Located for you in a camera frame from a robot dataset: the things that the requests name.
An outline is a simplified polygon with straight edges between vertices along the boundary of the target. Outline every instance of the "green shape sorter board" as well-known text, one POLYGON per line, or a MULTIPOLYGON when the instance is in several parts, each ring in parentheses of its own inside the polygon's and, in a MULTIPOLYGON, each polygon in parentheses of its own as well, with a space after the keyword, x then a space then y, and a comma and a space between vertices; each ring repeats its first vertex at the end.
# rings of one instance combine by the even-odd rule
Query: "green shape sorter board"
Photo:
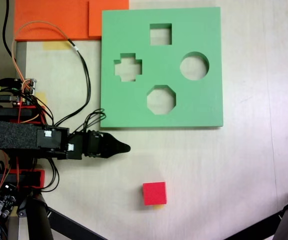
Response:
POLYGON ((102 17, 101 107, 107 118, 101 127, 223 125, 219 7, 113 10, 102 17), (168 28, 171 42, 151 45, 153 28, 168 28), (189 80, 180 71, 183 58, 193 54, 207 63, 200 80, 189 80), (142 72, 135 81, 121 81, 115 64, 131 55, 142 72), (147 96, 160 88, 175 96, 167 114, 154 114, 147 106, 147 96))

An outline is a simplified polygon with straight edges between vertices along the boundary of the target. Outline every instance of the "orange foam board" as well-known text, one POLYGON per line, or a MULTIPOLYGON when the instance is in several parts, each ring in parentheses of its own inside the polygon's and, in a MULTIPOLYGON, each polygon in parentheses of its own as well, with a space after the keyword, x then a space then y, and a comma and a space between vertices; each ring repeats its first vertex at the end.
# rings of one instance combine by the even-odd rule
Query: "orange foam board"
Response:
POLYGON ((93 39, 102 37, 102 11, 127 10, 128 0, 89 0, 89 36, 93 39))
MULTIPOLYGON (((27 22, 43 20, 60 27, 72 40, 98 40, 101 12, 128 8, 128 0, 15 0, 14 32, 27 22)), ((63 36, 51 26, 34 23, 26 26, 16 40, 60 41, 63 36)))

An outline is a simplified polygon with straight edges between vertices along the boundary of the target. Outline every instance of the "red cube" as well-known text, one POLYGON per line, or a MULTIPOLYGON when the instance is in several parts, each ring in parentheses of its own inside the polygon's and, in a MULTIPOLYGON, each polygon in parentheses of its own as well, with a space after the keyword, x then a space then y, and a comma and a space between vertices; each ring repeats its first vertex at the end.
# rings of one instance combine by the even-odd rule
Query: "red cube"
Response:
POLYGON ((143 184, 145 205, 161 205, 167 203, 166 183, 149 182, 143 184))

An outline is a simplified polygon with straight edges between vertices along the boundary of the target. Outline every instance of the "white table surface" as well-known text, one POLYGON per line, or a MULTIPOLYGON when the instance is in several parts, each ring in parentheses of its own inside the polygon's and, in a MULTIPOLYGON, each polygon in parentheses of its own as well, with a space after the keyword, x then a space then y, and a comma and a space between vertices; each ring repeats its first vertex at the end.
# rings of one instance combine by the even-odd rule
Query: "white table surface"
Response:
MULTIPOLYGON (((110 240, 220 240, 283 208, 288 0, 130 0, 131 9, 207 6, 221 7, 224 126, 110 130, 131 152, 56 161, 59 187, 44 194, 50 207, 110 240), (145 207, 141 185, 157 181, 166 182, 168 203, 145 207)), ((92 96, 62 125, 71 129, 100 104, 101 43, 76 45, 89 67, 92 96)), ((29 42, 26 52, 26 77, 38 80, 57 120, 83 104, 84 73, 72 50, 29 42)), ((47 162, 39 163, 48 169, 48 181, 47 162)), ((22 227, 20 239, 26 234, 22 227)))

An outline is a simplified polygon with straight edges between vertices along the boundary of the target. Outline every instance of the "square hole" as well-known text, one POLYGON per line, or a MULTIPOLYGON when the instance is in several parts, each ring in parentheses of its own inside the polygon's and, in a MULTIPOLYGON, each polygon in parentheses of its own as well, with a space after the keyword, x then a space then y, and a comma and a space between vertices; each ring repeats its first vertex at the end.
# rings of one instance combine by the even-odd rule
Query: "square hole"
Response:
POLYGON ((171 45, 172 24, 155 23, 150 24, 150 45, 171 45))

